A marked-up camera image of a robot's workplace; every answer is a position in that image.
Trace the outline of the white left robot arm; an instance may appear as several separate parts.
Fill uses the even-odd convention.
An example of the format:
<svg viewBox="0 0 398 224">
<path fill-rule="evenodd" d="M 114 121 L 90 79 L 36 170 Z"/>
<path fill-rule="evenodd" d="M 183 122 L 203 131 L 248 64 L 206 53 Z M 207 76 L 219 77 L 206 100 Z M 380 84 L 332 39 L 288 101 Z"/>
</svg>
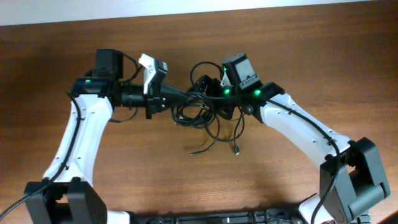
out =
<svg viewBox="0 0 398 224">
<path fill-rule="evenodd" d="M 71 112 L 61 144 L 40 182 L 25 187 L 34 223 L 134 223 L 134 214 L 107 208 L 93 187 L 93 168 L 106 125 L 117 107 L 146 110 L 146 118 L 187 101 L 184 92 L 163 83 L 165 62 L 142 54 L 134 62 L 144 82 L 123 79 L 125 54 L 96 52 L 95 68 L 79 78 L 71 93 Z"/>
</svg>

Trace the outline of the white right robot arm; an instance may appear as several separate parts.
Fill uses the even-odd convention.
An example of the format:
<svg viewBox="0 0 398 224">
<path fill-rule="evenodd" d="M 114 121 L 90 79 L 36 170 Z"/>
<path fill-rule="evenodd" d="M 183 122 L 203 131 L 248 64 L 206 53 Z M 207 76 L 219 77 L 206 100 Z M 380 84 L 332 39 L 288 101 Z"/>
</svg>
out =
<svg viewBox="0 0 398 224">
<path fill-rule="evenodd" d="M 354 141 L 336 132 L 303 110 L 282 87 L 261 82 L 244 53 L 227 58 L 218 69 L 219 79 L 204 75 L 192 81 L 193 90 L 212 98 L 225 118 L 238 107 L 280 132 L 319 169 L 319 192 L 298 206 L 304 222 L 350 223 L 390 196 L 379 150 L 370 139 Z"/>
</svg>

